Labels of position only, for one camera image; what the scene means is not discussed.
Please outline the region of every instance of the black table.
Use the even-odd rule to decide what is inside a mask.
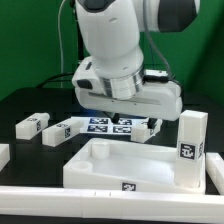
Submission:
[[[224,152],[224,108],[206,96],[187,93],[184,95],[184,110],[209,113],[205,144],[206,152]],[[102,112],[81,107],[72,89],[24,88],[13,92],[0,101],[0,143],[10,144],[11,159],[0,172],[0,185],[62,187],[63,170],[76,152],[94,134],[79,134],[61,145],[52,148],[42,145],[41,133],[32,140],[16,140],[15,125],[34,113],[50,114],[49,126],[71,116],[105,117]],[[164,121],[162,130],[146,144],[176,147],[178,121]],[[130,141],[130,136],[100,136],[101,138]],[[207,194],[218,194],[207,176]],[[26,217],[0,215],[0,223],[126,223],[121,220],[91,220],[77,218]],[[154,223],[128,221],[128,223]]]

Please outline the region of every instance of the white box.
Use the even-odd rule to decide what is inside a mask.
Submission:
[[[35,113],[16,125],[16,138],[30,140],[48,126],[47,113]]]
[[[83,125],[84,122],[82,120],[75,118],[62,121],[42,132],[42,143],[43,145],[55,147],[78,135]]]
[[[155,136],[158,132],[160,132],[161,125],[163,121],[158,119],[154,129],[149,129],[147,125],[148,119],[146,119],[143,123],[137,124],[131,129],[131,141],[145,143],[148,139]]]
[[[208,114],[185,111],[180,115],[175,183],[197,188],[200,185]]]

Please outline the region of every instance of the white block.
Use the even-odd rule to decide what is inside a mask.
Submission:
[[[131,141],[144,143],[151,137],[160,132],[162,120],[158,119],[154,129],[149,129],[147,126],[148,119],[142,124],[137,124],[131,129]]]
[[[10,160],[9,145],[0,144],[0,171]]]
[[[105,141],[94,142],[92,144],[92,157],[94,159],[108,159],[110,157],[110,144]]]
[[[82,201],[83,218],[122,218],[122,192],[92,190]]]
[[[174,177],[179,186],[200,186],[207,118],[207,113],[188,110],[180,115]]]
[[[0,186],[0,214],[223,224],[224,196]]]
[[[221,195],[224,195],[224,161],[218,153],[206,154],[206,171]]]
[[[84,122],[81,120],[69,118],[51,126],[42,132],[42,143],[43,145],[55,147],[78,135],[83,124]]]
[[[48,113],[35,113],[16,125],[16,138],[30,140],[48,126]]]

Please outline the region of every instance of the black cable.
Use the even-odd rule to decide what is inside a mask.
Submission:
[[[46,84],[48,83],[61,83],[61,82],[71,82],[71,80],[49,80],[49,81],[45,81],[45,82],[42,82],[41,84],[37,85],[36,88],[43,88]]]
[[[165,65],[169,78],[174,78],[174,76],[171,72],[171,68],[170,68],[170,65],[169,65],[168,61],[163,56],[161,51],[158,49],[158,47],[156,46],[155,42],[153,41],[153,39],[151,37],[151,34],[149,32],[149,27],[148,27],[148,17],[147,17],[146,9],[147,9],[146,0],[143,0],[143,25],[144,25],[145,34],[146,34],[146,37],[148,39],[148,42],[149,42],[150,46],[152,47],[152,49],[156,52],[158,57],[161,59],[163,64]]]
[[[77,16],[77,13],[76,13],[75,0],[70,0],[70,6],[71,6],[71,8],[73,8],[73,13],[74,13],[74,16],[75,16],[75,21],[76,21],[77,42],[78,42],[78,45],[77,45],[78,46],[78,61],[80,63],[85,58],[85,55],[84,55],[84,42],[83,42],[83,39],[82,39],[82,34],[81,34],[79,23],[78,23],[78,16]]]
[[[155,69],[155,61],[154,61],[153,50],[152,50],[151,44],[149,45],[149,48],[150,48],[151,59],[152,59],[152,69]]]
[[[72,76],[74,75],[74,73],[64,73],[64,74],[59,74],[59,75],[54,75],[51,76],[50,78],[46,79],[45,81],[41,82],[40,84],[38,84],[36,86],[36,88],[42,88],[46,83],[48,82],[53,82],[52,80],[54,79],[58,79],[58,78],[62,78],[62,77],[66,77],[66,76]],[[68,80],[55,80],[56,82],[63,82],[63,81],[68,81]]]

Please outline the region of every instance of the white tray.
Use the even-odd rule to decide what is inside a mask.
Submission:
[[[205,157],[198,188],[174,183],[177,149],[103,139],[90,140],[63,168],[65,188],[205,193]]]

